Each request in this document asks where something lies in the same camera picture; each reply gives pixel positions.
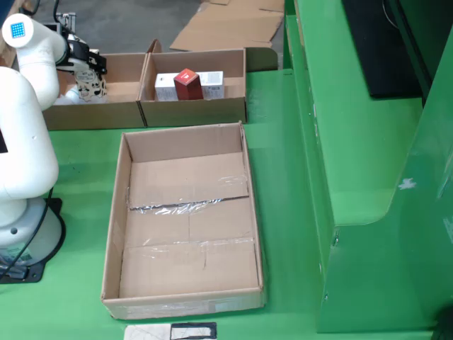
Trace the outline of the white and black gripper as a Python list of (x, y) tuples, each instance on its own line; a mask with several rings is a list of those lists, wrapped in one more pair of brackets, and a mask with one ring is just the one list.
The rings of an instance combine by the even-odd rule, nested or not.
[(99, 49), (89, 49), (77, 36), (63, 30), (56, 46), (56, 68), (64, 72), (92, 69), (97, 74), (107, 73), (107, 60)]

